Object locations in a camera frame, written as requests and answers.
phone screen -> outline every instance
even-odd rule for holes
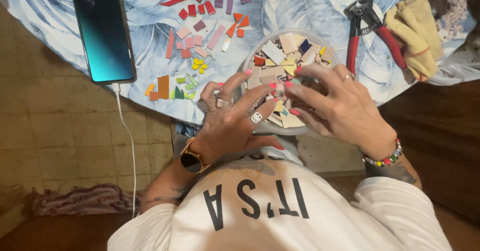
[[[123,0],[73,0],[92,82],[134,82]]]

pliers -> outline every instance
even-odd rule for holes
[[[407,65],[403,59],[400,47],[392,34],[388,31],[382,21],[375,14],[373,9],[374,0],[357,0],[350,4],[343,11],[350,23],[350,37],[348,40],[348,50],[346,54],[346,67],[355,75],[355,58],[357,57],[357,48],[361,35],[374,31],[380,39],[387,45],[392,53],[393,60],[401,68],[405,69]],[[364,20],[369,26],[366,29],[360,28],[361,21]]]

ring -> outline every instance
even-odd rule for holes
[[[259,121],[261,121],[262,115],[260,115],[260,113],[258,113],[258,112],[255,112],[253,115],[250,116],[250,119],[251,119],[255,124],[257,124]]]
[[[353,74],[350,73],[350,74],[347,74],[347,75],[342,79],[342,82],[345,82],[345,80],[347,80],[348,78],[351,78],[352,81],[355,81],[355,76],[353,76]]]
[[[231,102],[229,101],[224,101],[222,99],[220,99],[219,97],[216,98],[216,103],[215,103],[215,106],[216,107],[227,107],[230,105]]]

colorful bracelet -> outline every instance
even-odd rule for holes
[[[395,163],[399,159],[400,155],[402,155],[402,146],[400,145],[400,139],[398,138],[395,139],[395,145],[396,145],[395,151],[390,157],[383,158],[381,161],[375,161],[372,158],[368,157],[368,155],[364,154],[362,161],[369,162],[372,165],[376,165],[380,167],[389,166]]]

table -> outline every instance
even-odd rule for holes
[[[36,37],[59,54],[64,60],[87,74],[87,64],[80,39],[72,0],[0,0],[16,19]],[[283,28],[305,28],[326,39],[333,46],[340,62],[345,62],[349,39],[350,21],[343,9],[355,0],[252,0],[240,4],[234,0],[233,12],[249,15],[250,26],[245,28],[243,39],[234,36],[226,52],[221,44],[227,38],[223,34],[213,51],[205,60],[208,68],[204,74],[192,70],[193,57],[182,59],[174,49],[171,59],[165,58],[170,28],[174,32],[187,26],[190,29],[202,19],[207,28],[201,31],[205,47],[219,25],[227,29],[234,22],[233,15],[216,9],[211,16],[197,15],[183,21],[178,13],[195,0],[185,1],[171,7],[159,6],[168,0],[124,0],[130,36],[134,51],[138,79],[132,84],[121,85],[121,95],[138,104],[176,119],[201,124],[204,113],[195,102],[208,81],[224,82],[241,67],[249,51],[265,35]],[[400,0],[375,0],[375,12],[383,14]],[[445,56],[449,56],[465,40],[466,33],[459,38],[443,43]],[[377,105],[381,105],[405,91],[415,81],[409,73],[403,73],[393,62],[387,46],[374,33],[362,37],[357,52],[357,78],[369,90]],[[199,87],[194,100],[159,100],[151,102],[144,95],[148,84],[158,76],[170,75],[170,91],[177,77],[197,74]]]

